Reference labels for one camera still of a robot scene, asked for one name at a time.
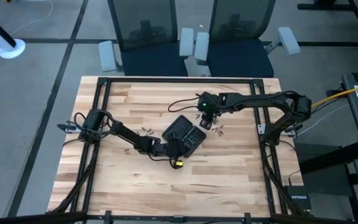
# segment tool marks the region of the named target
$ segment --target white lamp base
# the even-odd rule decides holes
[[[20,39],[15,39],[16,46],[13,50],[7,51],[0,48],[0,56],[4,59],[12,59],[18,57],[25,50],[25,42]]]

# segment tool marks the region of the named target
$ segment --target wooden table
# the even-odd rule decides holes
[[[73,114],[88,113],[97,79],[82,78]],[[266,93],[280,91],[278,79],[265,79],[264,83]],[[200,119],[196,119],[194,108],[168,113],[167,107],[203,91],[250,94],[249,84],[120,82],[112,84],[108,111],[141,135],[145,134],[142,128],[151,128],[153,136],[160,138],[180,114],[198,125]],[[195,104],[196,101],[179,103],[172,109]],[[272,121],[282,115],[275,108],[269,111]],[[103,139],[88,213],[104,215],[105,210],[111,210],[114,215],[243,217],[249,212],[252,217],[269,217],[253,109],[224,114],[219,118],[220,125],[224,125],[224,135],[219,137],[214,131],[204,130],[206,139],[191,157],[183,160],[184,167],[178,170],[172,169],[167,161],[151,161],[116,136]],[[76,134],[68,134],[66,140],[75,138]],[[293,144],[290,138],[281,139]],[[49,210],[57,207],[74,186],[82,148],[82,142],[63,148]],[[283,183],[288,185],[288,175],[299,170],[296,153],[290,146],[280,144],[277,154]],[[293,185],[303,185],[300,172],[292,175],[291,181]],[[83,202],[84,188],[77,210]],[[274,185],[273,194],[279,213]]]

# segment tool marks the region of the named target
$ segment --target yellow cable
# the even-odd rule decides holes
[[[346,94],[349,94],[349,93],[353,93],[353,92],[355,92],[355,91],[357,91],[357,90],[358,90],[358,87],[357,87],[357,88],[354,88],[354,89],[352,89],[352,90],[346,90],[346,91],[343,91],[343,92],[341,92],[341,93],[332,95],[332,96],[327,97],[327,98],[325,98],[325,99],[323,99],[323,100],[320,100],[320,101],[317,102],[317,103],[314,103],[313,105],[311,105],[311,107],[314,108],[314,107],[320,105],[321,103],[324,103],[325,101],[331,100],[331,99],[333,99],[333,98],[337,98],[337,97],[342,96],[342,95],[346,95]]]

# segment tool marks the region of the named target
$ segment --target gray armrest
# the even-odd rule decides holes
[[[298,42],[296,41],[296,38],[289,27],[279,27],[277,34],[277,40],[274,40],[266,47],[267,54],[270,54],[274,49],[276,49],[280,43],[283,44],[289,55],[294,55],[301,52]]]
[[[114,47],[111,40],[99,43],[99,54],[102,71],[111,72],[117,70],[119,65],[114,54]]]
[[[279,27],[278,37],[280,38],[281,43],[289,55],[294,55],[301,52],[298,41],[296,41],[296,38],[289,27]]]
[[[196,60],[206,61],[208,55],[208,46],[209,46],[209,33],[207,32],[197,33],[194,58]]]
[[[179,56],[193,56],[194,29],[182,28],[180,34]]]

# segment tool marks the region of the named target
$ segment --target mesh chair back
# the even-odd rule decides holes
[[[214,0],[210,42],[258,39],[266,30],[275,0]]]
[[[121,51],[178,40],[175,0],[108,0]]]

